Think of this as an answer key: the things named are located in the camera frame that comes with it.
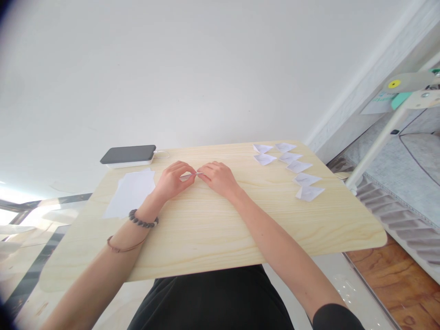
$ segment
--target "white wall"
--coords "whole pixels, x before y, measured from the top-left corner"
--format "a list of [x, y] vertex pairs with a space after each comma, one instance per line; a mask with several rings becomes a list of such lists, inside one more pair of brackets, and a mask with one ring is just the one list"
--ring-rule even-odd
[[303, 140], [411, 4], [17, 1], [0, 39], [1, 186], [91, 192], [115, 146]]
[[[417, 47], [405, 58], [405, 60], [389, 75], [389, 78], [399, 73], [418, 71], [432, 56], [440, 51], [440, 23], [423, 38]], [[380, 90], [380, 84], [371, 97], [370, 101]], [[333, 134], [327, 142], [316, 151], [317, 156], [324, 162], [328, 163], [343, 151], [348, 145], [356, 140], [362, 133], [370, 128], [383, 114], [361, 115], [361, 111], [368, 104], [366, 102], [348, 120]]]

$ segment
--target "hand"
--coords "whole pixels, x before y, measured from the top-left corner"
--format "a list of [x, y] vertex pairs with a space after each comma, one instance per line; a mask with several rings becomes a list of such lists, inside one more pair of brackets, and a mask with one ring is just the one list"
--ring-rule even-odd
[[238, 185], [232, 174], [232, 171], [223, 163], [213, 161], [207, 163], [198, 169], [198, 177], [205, 181], [207, 185], [219, 195], [225, 197], [229, 201], [239, 192], [243, 191]]
[[[183, 173], [190, 172], [194, 174], [186, 181], [181, 181], [180, 177]], [[194, 183], [196, 179], [196, 171], [187, 163], [177, 161], [167, 167], [159, 179], [159, 182], [153, 193], [164, 202], [176, 197], [186, 188]]]

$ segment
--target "gray fabric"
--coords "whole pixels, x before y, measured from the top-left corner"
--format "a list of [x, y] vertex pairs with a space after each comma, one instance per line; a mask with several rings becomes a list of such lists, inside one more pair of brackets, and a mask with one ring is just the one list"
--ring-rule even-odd
[[431, 178], [440, 182], [440, 137], [432, 134], [409, 134], [401, 136], [401, 141], [406, 146]]
[[[391, 115], [387, 114], [382, 117], [368, 129], [345, 151], [343, 157], [358, 164]], [[427, 219], [427, 223], [439, 228], [440, 187], [418, 164], [418, 162], [424, 164], [428, 168], [428, 173], [433, 173], [435, 177], [438, 177], [439, 142], [434, 135], [420, 134], [417, 137], [411, 137], [408, 134], [438, 131], [440, 129], [440, 108], [414, 111], [402, 125], [402, 128], [405, 126], [407, 128], [401, 134], [406, 135], [401, 138], [411, 145], [409, 149], [412, 153], [417, 154], [417, 161], [412, 158], [399, 136], [394, 136], [372, 162], [366, 173], [374, 181], [380, 182], [383, 188], [407, 205], [419, 218]]]
[[[352, 171], [354, 166], [343, 157], [329, 163], [333, 173]], [[368, 174], [363, 176], [357, 187], [357, 198], [379, 221], [404, 240], [415, 255], [427, 263], [429, 269], [421, 266], [440, 283], [440, 228], [409, 210], [411, 206], [399, 201], [397, 196]]]

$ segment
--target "white paper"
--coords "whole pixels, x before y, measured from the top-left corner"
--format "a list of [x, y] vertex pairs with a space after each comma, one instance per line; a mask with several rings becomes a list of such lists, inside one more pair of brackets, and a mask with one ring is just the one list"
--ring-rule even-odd
[[263, 166], [272, 163], [276, 159], [276, 157], [266, 154], [255, 155], [254, 158]]
[[311, 166], [313, 166], [313, 164], [303, 163], [303, 162], [294, 160], [286, 168], [288, 170], [291, 170], [292, 172], [300, 173], [300, 172], [304, 171], [305, 169], [308, 169]]
[[299, 173], [295, 179], [292, 181], [299, 184], [302, 187], [308, 187], [315, 182], [318, 182], [319, 180], [322, 180], [322, 178], [318, 176], [311, 176], [310, 174], [305, 173]]
[[132, 209], [141, 206], [144, 199], [154, 190], [154, 171], [143, 170], [124, 175], [118, 183], [103, 218], [124, 218]]
[[291, 151], [292, 149], [296, 148], [296, 145], [289, 144], [289, 143], [276, 143], [275, 148], [277, 148], [278, 151], [281, 151], [282, 153], [286, 153], [286, 152]]
[[273, 147], [271, 146], [265, 146], [264, 144], [254, 144], [253, 149], [258, 152], [259, 154], [265, 154], [269, 150], [271, 150]]
[[282, 162], [285, 162], [286, 164], [290, 164], [291, 162], [301, 158], [302, 156], [303, 155], [300, 154], [285, 153], [278, 159], [281, 160]]
[[324, 188], [318, 187], [301, 187], [296, 197], [298, 199], [305, 200], [306, 202], [311, 202], [324, 190]]
[[[204, 174], [203, 172], [197, 172], [195, 175], [199, 175], [199, 174]], [[186, 174], [186, 175], [184, 175], [184, 176], [181, 176], [179, 179], [180, 179], [180, 181], [186, 181], [186, 180], [188, 180], [189, 179], [189, 177], [191, 176], [192, 174]]]
[[376, 113], [392, 112], [391, 103], [397, 94], [379, 92], [361, 111], [361, 115], [371, 115]]

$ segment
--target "wrist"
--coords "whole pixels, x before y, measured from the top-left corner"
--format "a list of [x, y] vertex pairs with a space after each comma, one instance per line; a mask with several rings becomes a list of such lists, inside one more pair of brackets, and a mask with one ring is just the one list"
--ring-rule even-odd
[[234, 205], [240, 200], [246, 198], [247, 196], [248, 194], [246, 194], [246, 192], [241, 187], [239, 187], [238, 189], [234, 190], [234, 192], [230, 196], [228, 196], [227, 199], [232, 205]]
[[152, 213], [158, 214], [166, 202], [166, 198], [153, 191], [147, 196], [142, 205], [139, 206], [135, 216], [141, 221], [147, 221], [148, 218], [151, 218]]
[[153, 203], [161, 206], [164, 206], [165, 203], [168, 202], [168, 198], [161, 194], [157, 189], [154, 189], [153, 192], [147, 196], [147, 198], [150, 198]]

